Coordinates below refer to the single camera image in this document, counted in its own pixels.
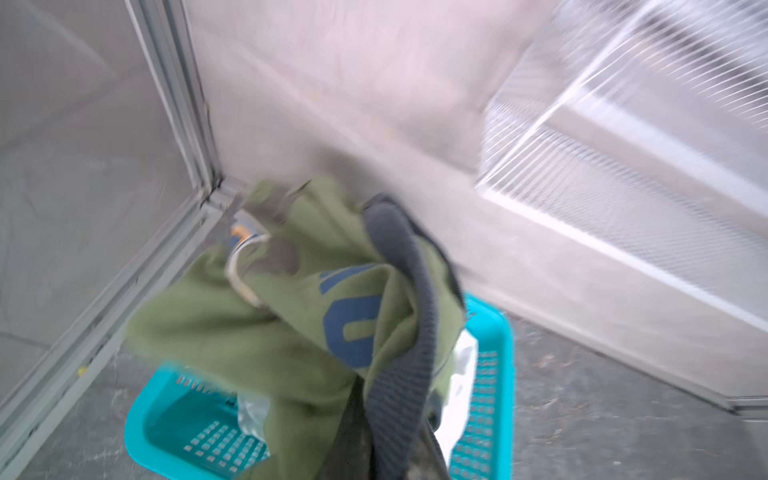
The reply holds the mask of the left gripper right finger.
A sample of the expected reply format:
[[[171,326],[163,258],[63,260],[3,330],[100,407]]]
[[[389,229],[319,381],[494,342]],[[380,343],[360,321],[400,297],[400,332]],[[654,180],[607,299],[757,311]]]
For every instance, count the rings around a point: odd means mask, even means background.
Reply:
[[[427,420],[423,420],[413,446],[413,480],[450,480],[439,444]]]

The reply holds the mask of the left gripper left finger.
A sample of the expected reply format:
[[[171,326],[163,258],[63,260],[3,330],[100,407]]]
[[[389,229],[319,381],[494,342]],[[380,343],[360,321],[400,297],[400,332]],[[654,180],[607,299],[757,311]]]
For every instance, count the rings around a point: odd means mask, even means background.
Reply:
[[[363,387],[362,383],[352,387],[333,446],[317,476],[320,480],[369,480],[375,477]]]

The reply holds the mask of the green tank top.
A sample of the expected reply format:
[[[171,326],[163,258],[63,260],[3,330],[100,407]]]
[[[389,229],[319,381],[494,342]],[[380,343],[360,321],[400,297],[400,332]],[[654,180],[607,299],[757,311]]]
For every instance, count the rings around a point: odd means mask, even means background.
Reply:
[[[146,303],[128,344],[270,400],[269,456],[247,479],[318,479],[355,383],[373,479],[413,479],[466,321],[447,256],[391,197],[360,204],[329,178],[261,181],[236,218],[236,245],[208,249]]]

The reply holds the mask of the teal plastic basket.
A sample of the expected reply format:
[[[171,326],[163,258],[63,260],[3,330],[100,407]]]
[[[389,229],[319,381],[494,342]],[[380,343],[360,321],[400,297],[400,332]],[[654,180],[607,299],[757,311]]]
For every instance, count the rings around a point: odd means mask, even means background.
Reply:
[[[515,413],[514,332],[490,304],[468,295],[468,331],[479,343],[469,420],[451,452],[453,479],[509,479]],[[181,367],[160,366],[124,428],[129,456],[167,479],[234,479],[266,460],[265,443],[243,433],[237,403]]]

